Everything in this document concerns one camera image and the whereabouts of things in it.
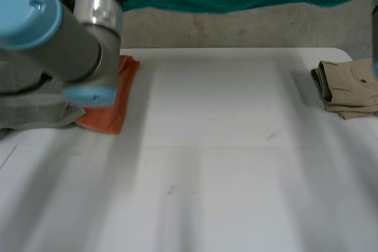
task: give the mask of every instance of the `robotic arm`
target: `robotic arm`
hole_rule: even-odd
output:
[[[65,100],[111,106],[115,99],[124,0],[5,0],[0,48],[66,82]]]

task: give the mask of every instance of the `gray floor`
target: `gray floor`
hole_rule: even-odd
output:
[[[370,13],[371,0],[226,15],[140,9],[124,13],[122,47],[336,47],[358,59],[371,53]]]

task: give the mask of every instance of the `gray cloth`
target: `gray cloth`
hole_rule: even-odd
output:
[[[9,128],[0,129],[0,139],[3,138],[6,134],[8,134],[9,131]]]
[[[42,73],[19,57],[0,51],[0,93],[33,86]],[[53,78],[33,91],[0,96],[0,129],[61,127],[82,117],[85,114],[82,108],[63,101],[62,87],[63,83]]]

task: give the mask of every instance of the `folded orange towel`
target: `folded orange towel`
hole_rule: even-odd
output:
[[[131,56],[122,55],[119,59],[117,95],[111,107],[86,107],[86,115],[76,121],[84,128],[100,131],[107,134],[119,134],[126,116],[126,107],[130,89],[139,62]]]

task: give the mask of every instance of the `folded khaki trousers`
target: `folded khaki trousers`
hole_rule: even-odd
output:
[[[311,75],[326,111],[346,120],[378,114],[378,82],[371,60],[321,61]]]

